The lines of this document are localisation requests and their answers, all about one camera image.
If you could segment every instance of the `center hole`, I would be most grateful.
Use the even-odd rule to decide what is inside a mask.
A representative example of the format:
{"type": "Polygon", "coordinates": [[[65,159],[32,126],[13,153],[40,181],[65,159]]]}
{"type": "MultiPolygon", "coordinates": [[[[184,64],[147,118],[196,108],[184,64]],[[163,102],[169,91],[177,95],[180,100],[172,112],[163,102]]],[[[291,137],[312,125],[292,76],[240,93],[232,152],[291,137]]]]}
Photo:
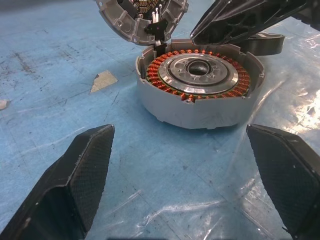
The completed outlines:
{"type": "Polygon", "coordinates": [[[203,76],[209,73],[210,66],[205,61],[195,60],[190,62],[187,71],[193,75],[203,76]]]}

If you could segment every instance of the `circuit board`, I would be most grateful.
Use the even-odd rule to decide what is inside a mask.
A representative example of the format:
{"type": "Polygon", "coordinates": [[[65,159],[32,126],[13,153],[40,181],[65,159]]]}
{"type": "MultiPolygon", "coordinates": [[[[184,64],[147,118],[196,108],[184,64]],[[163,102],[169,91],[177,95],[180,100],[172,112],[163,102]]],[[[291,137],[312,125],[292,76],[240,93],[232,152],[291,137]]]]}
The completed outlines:
{"type": "Polygon", "coordinates": [[[139,15],[143,16],[143,19],[152,20],[152,12],[156,11],[156,8],[159,8],[161,4],[164,8],[167,0],[133,0],[133,5],[137,8],[139,15]]]}

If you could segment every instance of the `metal disc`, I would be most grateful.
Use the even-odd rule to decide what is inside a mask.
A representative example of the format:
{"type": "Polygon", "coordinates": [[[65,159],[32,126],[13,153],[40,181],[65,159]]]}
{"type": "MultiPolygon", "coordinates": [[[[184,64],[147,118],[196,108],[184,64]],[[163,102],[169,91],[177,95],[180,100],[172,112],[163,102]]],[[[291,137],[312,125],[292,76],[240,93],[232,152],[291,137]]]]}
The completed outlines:
{"type": "Polygon", "coordinates": [[[209,54],[186,53],[166,59],[158,70],[169,86],[189,94],[218,94],[233,88],[237,70],[227,61],[209,54]]]}

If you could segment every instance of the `copper winding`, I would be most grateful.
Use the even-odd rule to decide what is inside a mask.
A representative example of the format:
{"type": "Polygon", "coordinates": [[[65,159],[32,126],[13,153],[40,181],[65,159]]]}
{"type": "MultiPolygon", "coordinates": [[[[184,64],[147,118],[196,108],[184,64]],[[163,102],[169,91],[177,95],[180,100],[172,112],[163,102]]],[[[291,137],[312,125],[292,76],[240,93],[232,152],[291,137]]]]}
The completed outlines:
{"type": "Polygon", "coordinates": [[[230,57],[227,57],[225,55],[221,55],[220,53],[214,53],[212,51],[206,52],[206,50],[180,50],[180,51],[173,51],[168,52],[166,54],[163,54],[159,57],[157,57],[155,60],[152,61],[152,63],[147,68],[147,80],[157,87],[158,89],[161,89],[167,93],[179,95],[181,97],[181,100],[189,100],[191,102],[195,102],[196,100],[201,99],[218,99],[218,98],[234,98],[234,97],[241,97],[244,96],[250,87],[251,79],[248,72],[235,60],[233,60],[230,57]],[[237,71],[238,73],[238,83],[230,90],[218,93],[218,94],[211,94],[211,95],[193,95],[193,94],[187,94],[185,92],[177,91],[176,89],[168,86],[165,82],[163,82],[158,75],[159,66],[168,58],[171,58],[172,56],[179,55],[179,54],[191,54],[191,53],[202,53],[202,54],[209,54],[212,56],[216,56],[218,58],[224,59],[225,61],[229,62],[237,71]]]}

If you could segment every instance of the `gray plastic housing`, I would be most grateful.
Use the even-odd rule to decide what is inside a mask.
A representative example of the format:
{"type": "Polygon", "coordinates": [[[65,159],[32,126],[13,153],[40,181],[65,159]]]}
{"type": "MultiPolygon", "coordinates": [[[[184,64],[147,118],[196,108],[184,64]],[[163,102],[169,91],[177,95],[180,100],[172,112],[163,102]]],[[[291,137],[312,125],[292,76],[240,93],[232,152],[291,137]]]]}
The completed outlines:
{"type": "Polygon", "coordinates": [[[262,63],[250,52],[244,54],[240,52],[239,47],[231,44],[196,46],[190,39],[176,39],[168,44],[166,51],[182,49],[212,51],[239,62],[251,77],[251,87],[247,96],[197,99],[195,102],[182,101],[180,96],[165,92],[142,78],[141,70],[146,71],[156,56],[153,46],[149,46],[135,62],[137,87],[144,107],[159,121],[185,129],[215,129],[246,121],[251,115],[265,80],[262,63]]]}
{"type": "MultiPolygon", "coordinates": [[[[117,2],[117,0],[96,0],[99,12],[104,21],[120,37],[137,45],[149,46],[156,43],[154,35],[145,32],[145,28],[151,24],[150,20],[143,18],[133,19],[117,2]]],[[[188,11],[187,0],[167,0],[162,10],[162,18],[168,21],[164,38],[171,39],[171,35],[183,15],[188,11]]]]}

